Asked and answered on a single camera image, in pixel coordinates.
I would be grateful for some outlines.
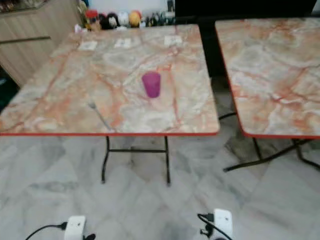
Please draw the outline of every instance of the black metal table leg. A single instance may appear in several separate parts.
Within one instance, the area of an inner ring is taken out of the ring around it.
[[[258,156],[259,160],[263,160],[257,139],[255,137],[253,137],[252,140],[253,140],[253,145],[254,145],[256,155]]]
[[[235,170],[235,169],[239,169],[239,168],[244,168],[244,167],[249,167],[249,166],[254,166],[254,165],[259,165],[259,164],[264,164],[264,163],[270,162],[270,161],[272,161],[272,160],[274,160],[274,159],[276,159],[276,158],[278,158],[278,157],[280,157],[280,156],[282,156],[282,155],[284,155],[284,154],[286,154],[286,153],[288,153],[288,152],[290,152],[290,151],[292,151],[294,149],[297,149],[297,146],[306,144],[306,143],[308,143],[310,141],[311,141],[310,139],[301,140],[299,142],[294,143],[292,146],[289,146],[289,147],[287,147],[287,148],[285,148],[285,149],[283,149],[283,150],[281,150],[281,151],[279,151],[279,152],[277,152],[277,153],[275,153],[275,154],[273,154],[273,155],[271,155],[269,157],[261,158],[258,161],[241,163],[241,164],[238,164],[238,165],[235,165],[235,166],[226,167],[226,168],[223,169],[223,171],[226,173],[226,172],[230,172],[230,171]],[[257,141],[253,141],[253,142],[255,142],[255,145],[254,145],[255,149],[256,148],[258,149],[258,151],[256,149],[257,155],[261,156],[260,149],[259,149]]]
[[[101,182],[104,184],[106,182],[106,166],[109,157],[109,152],[113,153],[165,153],[165,164],[166,164],[166,183],[168,186],[171,185],[171,176],[170,176],[170,160],[169,160],[169,145],[168,145],[168,137],[164,137],[164,145],[165,150],[158,149],[110,149],[110,141],[109,137],[106,137],[106,153],[104,157],[104,161],[102,164],[101,170]]]
[[[231,112],[231,113],[228,113],[228,114],[220,116],[219,120],[226,119],[226,118],[234,116],[234,115],[237,115],[237,113],[236,112]]]
[[[166,184],[171,185],[171,176],[170,176],[170,161],[169,161],[169,146],[168,146],[168,137],[164,137],[165,145],[165,164],[166,164]]]
[[[296,139],[292,139],[293,144],[296,144],[298,141]],[[302,152],[301,152],[301,148],[300,145],[297,144],[296,148],[296,155],[298,156],[299,160],[301,160],[302,162],[304,162],[305,164],[311,165],[313,166],[315,169],[317,169],[318,171],[320,171],[320,165],[313,162],[313,161],[309,161],[307,159],[304,158]]]
[[[101,183],[104,184],[106,182],[106,166],[107,166],[107,161],[109,157],[109,151],[110,151],[110,142],[109,142],[109,137],[106,136],[106,148],[105,148],[105,156],[102,164],[102,172],[101,172]]]

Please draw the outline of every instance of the wooden cabinet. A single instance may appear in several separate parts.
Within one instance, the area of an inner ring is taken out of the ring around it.
[[[0,13],[0,65],[22,87],[80,22],[76,0]]]

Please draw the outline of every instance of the paper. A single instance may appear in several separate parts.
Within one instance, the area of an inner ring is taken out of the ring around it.
[[[119,38],[115,44],[114,44],[114,48],[124,48],[124,49],[129,49],[131,48],[131,38]]]
[[[164,45],[169,47],[172,45],[182,44],[182,38],[179,35],[164,36]]]
[[[80,51],[93,51],[96,49],[98,42],[97,41],[83,41],[78,47]]]

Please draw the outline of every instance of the gray tile floor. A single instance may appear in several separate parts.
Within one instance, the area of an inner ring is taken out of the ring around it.
[[[216,97],[220,115],[229,112],[228,91],[221,88]],[[133,140],[137,148],[164,145],[161,137]],[[130,141],[111,142],[121,147]],[[285,144],[261,141],[264,154]],[[105,147],[103,137],[0,137],[0,238],[23,240],[40,226],[86,215],[85,233],[98,240],[205,240],[196,214],[222,208],[233,214],[234,240],[319,239],[320,172],[294,152],[270,164],[222,171],[256,159],[235,117],[221,123],[218,136],[169,138],[171,187],[161,153],[111,153],[102,185]],[[303,150],[320,164],[317,142]],[[63,236],[47,229],[32,240]]]

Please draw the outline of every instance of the plastic cup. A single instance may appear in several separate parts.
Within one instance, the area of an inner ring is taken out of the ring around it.
[[[161,75],[155,71],[149,71],[142,76],[144,89],[149,98],[160,95]]]

